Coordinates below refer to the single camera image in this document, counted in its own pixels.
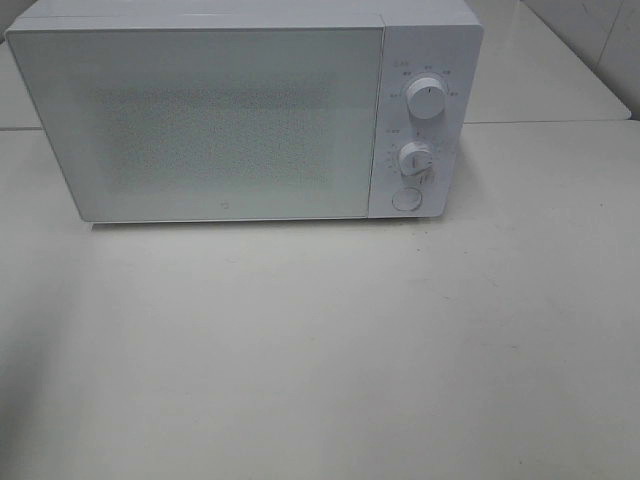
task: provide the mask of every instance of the microwave oven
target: microwave oven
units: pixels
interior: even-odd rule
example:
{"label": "microwave oven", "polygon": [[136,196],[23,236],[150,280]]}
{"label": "microwave oven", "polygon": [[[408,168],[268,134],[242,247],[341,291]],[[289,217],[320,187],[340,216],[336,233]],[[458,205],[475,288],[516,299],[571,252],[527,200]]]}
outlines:
{"label": "microwave oven", "polygon": [[443,213],[462,0],[39,0],[6,38],[82,219]]}

